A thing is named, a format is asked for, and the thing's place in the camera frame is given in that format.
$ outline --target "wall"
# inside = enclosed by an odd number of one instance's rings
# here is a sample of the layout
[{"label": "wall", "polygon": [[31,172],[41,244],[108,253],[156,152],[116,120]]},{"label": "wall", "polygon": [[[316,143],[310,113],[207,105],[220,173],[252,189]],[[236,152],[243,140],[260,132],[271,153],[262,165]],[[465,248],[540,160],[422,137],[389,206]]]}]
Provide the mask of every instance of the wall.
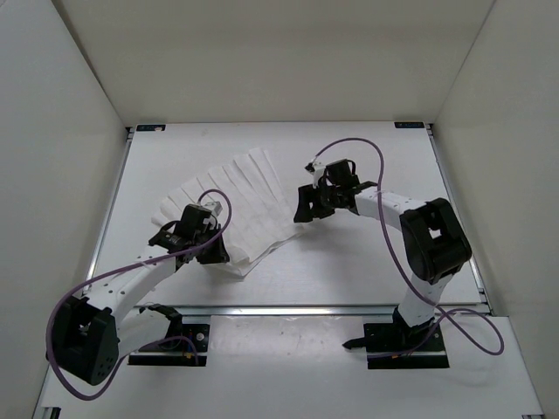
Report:
[{"label": "wall", "polygon": [[433,121],[492,0],[54,0],[124,122]]},{"label": "wall", "polygon": [[435,123],[497,313],[559,417],[559,3],[498,0]]},{"label": "wall", "polygon": [[126,132],[48,0],[6,0],[0,39],[0,417],[12,419],[31,417],[46,319],[83,278]]}]

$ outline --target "purple cable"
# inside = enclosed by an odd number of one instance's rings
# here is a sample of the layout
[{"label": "purple cable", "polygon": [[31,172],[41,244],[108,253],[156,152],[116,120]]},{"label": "purple cable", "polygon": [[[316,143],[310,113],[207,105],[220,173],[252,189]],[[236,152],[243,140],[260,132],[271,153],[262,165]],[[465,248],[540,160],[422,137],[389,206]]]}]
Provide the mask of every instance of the purple cable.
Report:
[{"label": "purple cable", "polygon": [[[78,284],[78,285],[74,286],[70,291],[68,291],[66,294],[64,294],[64,296],[60,299],[60,301],[54,306],[54,308],[52,309],[51,317],[49,317],[49,320],[48,320],[47,325],[46,325],[45,340],[46,340],[47,359],[48,359],[49,363],[51,364],[52,372],[60,380],[60,383],[62,384],[62,386],[66,390],[68,390],[68,392],[70,392],[73,396],[75,396],[78,399],[83,400],[83,401],[91,401],[91,400],[95,400],[98,397],[100,397],[103,393],[105,393],[105,391],[107,391],[108,387],[111,385],[111,382],[113,381],[114,377],[116,376],[116,372],[118,371],[119,367],[121,366],[121,363],[124,361],[126,355],[119,359],[116,366],[114,367],[113,372],[108,377],[107,383],[105,384],[105,386],[103,386],[103,388],[98,393],[95,393],[94,395],[84,395],[83,393],[80,393],[64,377],[64,375],[62,374],[62,370],[60,369],[59,364],[56,362],[56,357],[54,356],[54,348],[52,347],[52,327],[54,325],[54,319],[56,318],[56,315],[59,312],[60,307],[75,292],[80,291],[84,287],[86,287],[88,285],[91,285],[91,284],[94,284],[95,282],[101,281],[104,278],[111,277],[111,276],[119,274],[119,273],[132,271],[133,269],[140,268],[140,267],[142,267],[146,264],[155,264],[155,263],[160,262],[160,261],[165,260],[165,259],[175,258],[177,256],[186,255],[186,254],[189,254],[189,253],[194,252],[194,251],[200,251],[200,250],[206,248],[207,246],[209,246],[210,244],[212,244],[213,242],[215,242],[216,240],[218,240],[224,234],[224,231],[227,229],[227,227],[229,226],[229,223],[231,222],[231,214],[232,214],[231,201],[229,200],[227,195],[224,194],[221,190],[219,190],[219,189],[208,189],[208,190],[204,191],[202,195],[200,195],[200,197],[198,198],[198,202],[200,203],[200,201],[202,201],[202,199],[210,193],[216,193],[216,194],[221,195],[225,199],[225,201],[227,202],[227,207],[229,209],[229,214],[227,214],[227,219],[225,220],[224,226],[210,240],[208,240],[207,242],[205,242],[203,244],[200,244],[198,246],[187,249],[185,251],[177,251],[175,253],[170,253],[168,255],[159,256],[157,258],[146,259],[146,260],[143,260],[141,262],[136,262],[135,264],[129,264],[128,266],[123,266],[121,268],[102,273],[102,274],[98,275],[97,277],[91,278],[91,279],[87,280],[86,282],[82,282],[81,284]],[[158,340],[156,342],[149,343],[149,345],[154,345],[154,344],[159,345],[159,344],[171,341],[171,340],[187,341],[194,348],[194,354],[196,356],[196,362],[198,363],[198,355],[197,355],[197,352],[196,352],[196,348],[194,347],[194,344],[192,343],[192,341],[190,339],[188,339],[186,336],[173,336],[173,337],[170,337],[170,338],[166,338],[166,339],[163,339],[163,340]]]},{"label": "purple cable", "polygon": [[[388,229],[386,227],[386,220],[384,219],[383,198],[382,198],[382,184],[383,184],[383,176],[384,176],[384,156],[383,156],[383,152],[381,151],[381,149],[371,140],[366,140],[364,138],[343,138],[341,140],[337,140],[337,141],[334,141],[334,142],[331,142],[330,144],[328,144],[325,148],[323,148],[321,151],[319,151],[316,154],[316,156],[314,157],[314,160],[316,161],[316,159],[322,153],[324,153],[326,150],[328,150],[329,148],[335,146],[336,144],[340,144],[341,142],[347,142],[347,141],[365,142],[365,143],[369,144],[370,146],[372,146],[376,150],[376,152],[378,153],[378,157],[380,159],[381,165],[380,165],[380,169],[378,171],[378,180],[376,181],[376,192],[378,194],[378,218],[379,218],[379,221],[380,221],[380,224],[381,224],[381,229],[383,230],[384,241],[386,242],[386,246],[388,247],[388,251],[390,253],[390,256],[392,257],[392,260],[394,261],[394,264],[396,265],[396,268],[400,272],[400,275],[402,276],[402,278],[404,279],[404,281],[408,285],[408,287],[411,289],[411,291],[420,300],[422,300],[424,303],[438,309],[440,311],[440,314],[441,314],[440,318],[431,326],[431,328],[429,329],[429,332],[425,335],[425,337],[421,341],[421,343],[419,343],[418,345],[416,345],[412,349],[408,349],[406,351],[401,351],[401,352],[388,353],[388,354],[370,355],[369,357],[371,357],[371,358],[388,358],[388,357],[392,357],[392,356],[411,354],[412,352],[417,350],[419,347],[421,347],[435,333],[435,329],[437,328],[437,326],[439,325],[439,323],[443,319],[448,319],[479,350],[483,351],[486,354],[490,354],[490,355],[493,355],[493,356],[501,355],[505,351],[505,341],[504,341],[504,339],[502,337],[502,334],[500,333],[499,329],[497,328],[497,326],[490,319],[488,319],[482,313],[479,313],[479,312],[476,312],[475,310],[472,310],[471,308],[464,308],[464,307],[463,308],[454,308],[452,310],[446,311],[443,307],[436,304],[434,301],[429,300],[421,292],[419,292],[418,289],[415,286],[413,286],[410,279],[406,275],[405,270],[402,267],[402,264],[400,264],[400,261],[398,260],[397,254],[394,251],[394,247],[392,246],[392,242],[390,241],[390,236],[388,234]],[[469,332],[467,332],[460,324],[458,324],[458,322],[455,319],[452,318],[453,314],[458,313],[458,312],[475,314],[475,315],[481,317],[485,322],[487,322],[487,324],[495,331],[495,334],[497,334],[497,338],[499,339],[499,344],[500,344],[499,349],[497,351],[491,351],[491,350],[487,349],[486,347],[483,347],[476,339],[474,339],[474,337]]]}]

